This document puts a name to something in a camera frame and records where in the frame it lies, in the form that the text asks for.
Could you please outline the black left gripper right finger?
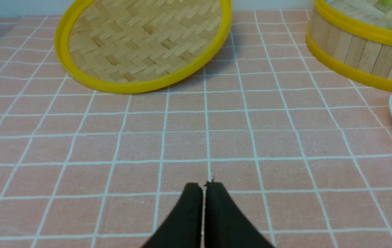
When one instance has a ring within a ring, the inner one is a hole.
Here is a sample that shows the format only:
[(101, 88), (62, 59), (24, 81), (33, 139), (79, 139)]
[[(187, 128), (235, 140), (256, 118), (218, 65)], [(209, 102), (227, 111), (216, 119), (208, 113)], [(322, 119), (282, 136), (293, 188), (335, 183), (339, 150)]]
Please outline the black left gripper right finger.
[(207, 182), (205, 195), (206, 248), (273, 248), (253, 226), (220, 182)]

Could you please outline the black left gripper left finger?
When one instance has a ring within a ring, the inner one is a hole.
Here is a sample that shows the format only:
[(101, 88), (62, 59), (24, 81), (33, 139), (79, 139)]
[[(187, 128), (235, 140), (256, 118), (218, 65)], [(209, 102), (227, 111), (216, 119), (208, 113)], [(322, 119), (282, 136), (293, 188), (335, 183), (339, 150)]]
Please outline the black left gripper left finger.
[(143, 248), (199, 248), (201, 246), (203, 191), (187, 183), (178, 202)]

